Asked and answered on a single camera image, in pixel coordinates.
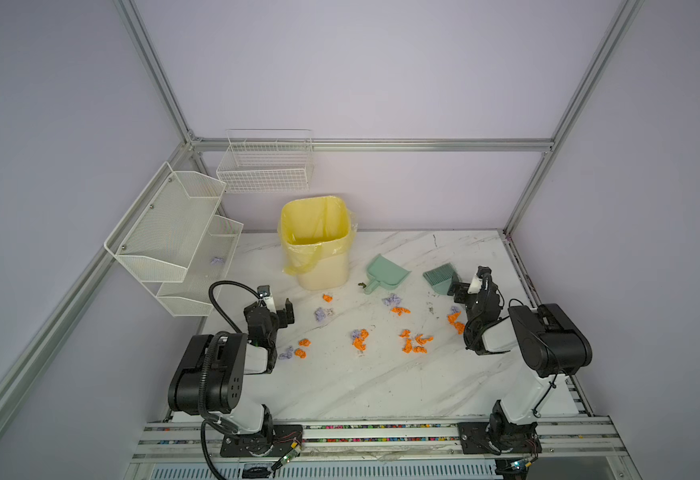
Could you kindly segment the green hand brush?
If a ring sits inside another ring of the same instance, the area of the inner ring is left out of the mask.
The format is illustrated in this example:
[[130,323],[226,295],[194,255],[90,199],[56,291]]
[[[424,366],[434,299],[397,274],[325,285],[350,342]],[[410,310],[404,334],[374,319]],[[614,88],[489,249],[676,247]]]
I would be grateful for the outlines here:
[[460,282],[457,270],[451,263],[445,263],[422,274],[434,293],[448,295],[454,281]]

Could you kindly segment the green dustpan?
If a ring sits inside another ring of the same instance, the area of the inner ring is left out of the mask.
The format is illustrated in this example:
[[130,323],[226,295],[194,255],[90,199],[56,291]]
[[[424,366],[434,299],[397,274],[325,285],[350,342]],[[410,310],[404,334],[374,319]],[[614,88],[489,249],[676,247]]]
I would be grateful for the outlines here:
[[410,271],[378,254],[367,266],[366,274],[368,281],[363,292],[369,295],[378,288],[396,290],[408,278]]

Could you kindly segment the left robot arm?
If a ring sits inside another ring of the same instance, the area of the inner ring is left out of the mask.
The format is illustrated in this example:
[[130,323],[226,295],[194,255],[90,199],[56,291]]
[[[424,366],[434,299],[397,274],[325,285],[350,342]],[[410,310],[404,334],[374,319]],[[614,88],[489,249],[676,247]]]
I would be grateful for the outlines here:
[[[246,328],[241,329],[224,311],[216,290],[239,288],[254,296],[243,310]],[[168,387],[171,411],[201,419],[201,445],[209,448],[210,430],[222,436],[223,458],[283,456],[302,444],[304,428],[279,424],[270,408],[248,397],[248,377],[274,372],[279,352],[278,334],[295,323],[293,302],[278,309],[268,285],[256,289],[233,280],[220,280],[208,289],[212,307],[230,331],[191,338]]]

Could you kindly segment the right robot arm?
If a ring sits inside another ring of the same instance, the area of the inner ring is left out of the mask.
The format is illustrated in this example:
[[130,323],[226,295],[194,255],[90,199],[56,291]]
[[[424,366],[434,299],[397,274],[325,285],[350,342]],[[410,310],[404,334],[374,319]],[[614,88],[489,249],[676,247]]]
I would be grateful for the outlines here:
[[454,273],[447,294],[465,307],[462,338],[468,351],[479,356],[508,353],[508,347],[491,347],[488,340],[491,330],[508,325],[514,335],[511,345],[526,364],[487,421],[458,425],[462,451],[536,457],[541,452],[537,426],[542,407],[560,381],[591,363],[589,341],[555,303],[532,308],[517,299],[506,301],[487,266],[480,266],[469,283]]

